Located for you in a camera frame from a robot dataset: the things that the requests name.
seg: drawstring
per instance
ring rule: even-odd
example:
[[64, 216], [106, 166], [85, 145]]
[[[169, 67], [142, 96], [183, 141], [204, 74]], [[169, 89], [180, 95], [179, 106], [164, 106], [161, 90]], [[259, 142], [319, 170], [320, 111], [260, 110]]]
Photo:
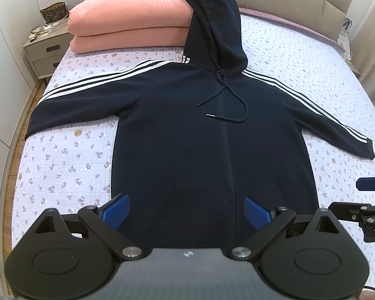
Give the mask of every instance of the drawstring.
[[218, 115], [212, 115], [212, 114], [206, 114], [206, 116], [213, 117], [213, 118], [215, 118], [217, 120], [227, 121], [227, 122], [232, 122], [232, 123], [242, 123], [242, 122], [246, 121], [247, 116], [249, 115], [249, 107], [247, 106], [247, 103], [235, 91], [233, 91], [232, 88], [226, 83], [225, 75], [224, 75], [224, 73], [223, 73], [223, 71], [222, 71], [221, 68], [218, 68], [218, 72], [217, 72], [216, 77], [217, 77], [217, 80], [222, 84], [222, 88], [219, 91], [217, 91], [214, 94], [212, 94], [211, 96], [209, 96], [208, 98], [206, 98], [206, 99], [202, 100], [201, 102], [199, 102], [197, 104], [197, 107], [208, 103], [211, 99], [214, 99], [220, 93], [222, 93], [222, 91], [226, 88], [226, 89], [228, 89], [231, 92], [232, 95], [235, 96], [235, 98], [237, 100], [239, 100], [243, 104], [243, 106], [244, 106], [244, 112], [245, 112], [244, 116], [241, 119], [224, 117], [224, 116], [218, 116]]

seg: sleeve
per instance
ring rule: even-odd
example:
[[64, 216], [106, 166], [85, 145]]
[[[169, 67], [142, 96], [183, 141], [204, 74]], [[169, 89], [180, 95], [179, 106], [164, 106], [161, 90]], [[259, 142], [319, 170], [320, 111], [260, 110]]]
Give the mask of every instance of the sleeve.
[[256, 72], [253, 77], [274, 87], [285, 110], [300, 127], [309, 130], [333, 146], [362, 158], [374, 159], [372, 140], [342, 124], [326, 110], [312, 102], [304, 94], [293, 90], [282, 82]]
[[25, 139], [55, 126], [99, 120], [132, 107], [148, 82], [147, 76], [137, 74], [150, 65], [87, 77], [45, 93], [31, 115]]

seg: wooden floor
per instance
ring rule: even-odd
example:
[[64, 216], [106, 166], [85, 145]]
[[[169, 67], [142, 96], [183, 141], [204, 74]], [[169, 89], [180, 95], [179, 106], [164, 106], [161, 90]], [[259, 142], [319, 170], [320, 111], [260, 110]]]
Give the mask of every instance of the wooden floor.
[[10, 172], [8, 175], [7, 186], [5, 190], [5, 200], [4, 200], [4, 217], [3, 217], [3, 257], [4, 262], [6, 262], [8, 255], [12, 250], [11, 245], [11, 220], [12, 220], [12, 209], [14, 203], [14, 192], [15, 184], [17, 181], [18, 167], [20, 166], [22, 151], [24, 150], [25, 145], [25, 134], [28, 128], [29, 118], [31, 117], [32, 111], [35, 109], [38, 104], [39, 99], [42, 97], [45, 85], [42, 81], [39, 81], [37, 84], [40, 85], [38, 91], [32, 101], [32, 104], [28, 110], [26, 118], [23, 122], [21, 132], [19, 133], [17, 144], [15, 147], [14, 155], [11, 161]]

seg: white stripe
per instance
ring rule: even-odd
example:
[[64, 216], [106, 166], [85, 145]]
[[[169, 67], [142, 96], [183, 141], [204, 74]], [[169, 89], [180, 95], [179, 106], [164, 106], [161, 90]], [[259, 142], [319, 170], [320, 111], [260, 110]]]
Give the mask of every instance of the white stripe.
[[350, 126], [347, 126], [347, 125], [344, 125], [342, 123], [340, 123], [335, 117], [333, 117], [332, 115], [329, 115], [325, 110], [323, 110], [321, 107], [319, 107], [316, 103], [314, 103], [311, 99], [309, 99], [306, 95], [303, 95], [301, 93], [298, 93], [297, 91], [293, 90], [292, 88], [284, 85], [282, 82], [280, 82], [279, 80], [277, 79], [274, 79], [274, 78], [269, 78], [269, 77], [266, 77], [264, 74], [260, 74], [260, 73], [252, 73], [254, 72], [252, 69], [250, 69], [250, 73], [251, 75], [255, 76], [255, 77], [258, 77], [258, 78], [261, 78], [263, 80], [270, 80], [270, 81], [274, 81], [276, 82], [277, 84], [280, 84], [280, 85], [283, 85], [285, 87], [285, 89], [289, 89], [289, 91], [291, 91], [293, 94], [296, 94], [296, 95], [300, 95], [302, 98], [304, 98], [312, 107], [314, 107], [315, 109], [317, 109], [318, 111], [320, 111], [324, 116], [328, 117], [330, 120], [334, 121], [336, 124], [339, 124], [340, 126], [343, 126], [345, 129], [347, 130], [350, 130], [352, 133], [354, 133], [355, 135], [357, 135], [359, 138], [362, 138], [364, 139], [365, 141], [367, 141], [367, 137], [364, 135], [364, 134], [361, 134], [360, 132], [357, 132], [355, 129], [351, 128]]
[[166, 65], [168, 63], [180, 63], [180, 62], [176, 62], [176, 61], [162, 61], [162, 62], [160, 62], [158, 64], [155, 64], [155, 65], [153, 65], [151, 67], [146, 67], [144, 69], [137, 70], [137, 71], [134, 71], [132, 73], [127, 73], [127, 74], [124, 74], [124, 75], [122, 75], [120, 77], [112, 78], [112, 79], [105, 80], [105, 81], [102, 81], [102, 82], [92, 83], [90, 85], [85, 85], [85, 86], [79, 87], [79, 88], [76, 87], [75, 89], [72, 89], [72, 90], [67, 90], [67, 91], [55, 93], [54, 95], [48, 96], [46, 99], [51, 99], [51, 98], [60, 97], [60, 96], [66, 96], [66, 95], [69, 95], [69, 94], [73, 94], [75, 92], [79, 92], [79, 91], [86, 90], [86, 89], [89, 89], [89, 88], [93, 88], [93, 87], [96, 87], [96, 86], [101, 86], [101, 85], [106, 84], [108, 82], [112, 82], [112, 81], [116, 81], [116, 80], [122, 80], [122, 79], [127, 79], [127, 78], [130, 78], [130, 77], [136, 76], [136, 75], [138, 75], [140, 73], [144, 73], [144, 72], [147, 72], [147, 71], [159, 68], [160, 66], [164, 66], [164, 65]]
[[42, 96], [42, 98], [39, 100], [39, 102], [37, 104], [39, 105], [42, 101], [44, 101], [49, 96], [54, 95], [54, 94], [56, 94], [56, 93], [58, 93], [62, 90], [65, 90], [65, 89], [68, 89], [68, 88], [73, 88], [73, 87], [78, 87], [78, 86], [88, 84], [88, 83], [93, 83], [93, 82], [96, 82], [98, 80], [105, 80], [106, 78], [108, 78], [108, 79], [118, 78], [119, 76], [122, 76], [126, 73], [133, 72], [133, 71], [135, 71], [135, 70], [137, 70], [141, 67], [147, 66], [149, 64], [152, 64], [152, 63], [158, 62], [158, 61], [159, 60], [152, 60], [152, 61], [149, 61], [149, 62], [147, 62], [147, 60], [142, 61], [142, 62], [139, 62], [138, 64], [136, 64], [134, 67], [132, 67], [130, 69], [125, 69], [125, 70], [122, 70], [122, 71], [109, 72], [109, 73], [107, 73], [108, 76], [105, 76], [105, 77], [98, 77], [97, 74], [88, 76], [85, 79], [82, 79], [83, 81], [81, 81], [81, 82], [77, 82], [77, 83], [70, 84], [70, 85], [65, 85], [63, 87], [59, 87], [58, 89], [51, 90], [51, 91], [47, 92], [45, 95]]
[[[302, 103], [305, 107], [307, 107], [308, 109], [312, 110], [314, 113], [318, 114], [318, 115], [321, 115], [321, 116], [325, 116], [324, 114], [318, 112], [317, 110], [315, 110], [314, 108], [310, 107], [310, 105], [308, 105], [305, 101], [303, 101], [302, 99], [300, 99], [297, 95], [295, 95], [294, 93], [291, 93], [289, 92], [287, 89], [284, 89], [284, 87], [282, 87], [281, 85], [279, 85], [278, 83], [272, 83], [272, 82], [269, 82], [269, 81], [265, 81], [263, 79], [260, 79], [259, 77], [257, 76], [254, 76], [253, 74], [251, 74], [250, 72], [246, 72], [245, 70], [243, 70], [243, 74], [247, 77], [250, 77], [250, 78], [254, 78], [254, 79], [257, 79], [257, 80], [260, 80], [262, 82], [265, 82], [266, 84], [269, 84], [270, 86], [274, 86], [274, 87], [277, 87], [279, 88], [280, 90], [282, 90], [283, 92], [287, 93], [289, 96], [293, 97], [294, 99], [296, 99], [297, 101], [299, 101], [300, 103]], [[360, 142], [363, 142], [363, 143], [367, 143], [367, 140], [364, 140], [360, 137], [358, 137], [357, 135], [354, 135], [352, 131], [350, 131], [345, 125], [342, 125], [340, 123], [338, 123], [336, 120], [333, 120], [332, 118], [330, 118], [329, 116], [326, 116], [328, 117], [329, 119], [331, 119], [332, 121], [334, 121], [336, 124], [339, 124], [341, 127], [343, 127], [351, 136], [353, 136], [355, 139], [357, 139], [358, 141]]]

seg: hood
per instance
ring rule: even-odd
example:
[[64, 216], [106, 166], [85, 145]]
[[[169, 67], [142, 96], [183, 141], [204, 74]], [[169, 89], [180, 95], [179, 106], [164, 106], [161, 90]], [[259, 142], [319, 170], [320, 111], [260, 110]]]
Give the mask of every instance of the hood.
[[247, 67], [236, 0], [186, 0], [193, 16], [183, 53], [191, 62], [227, 76]]

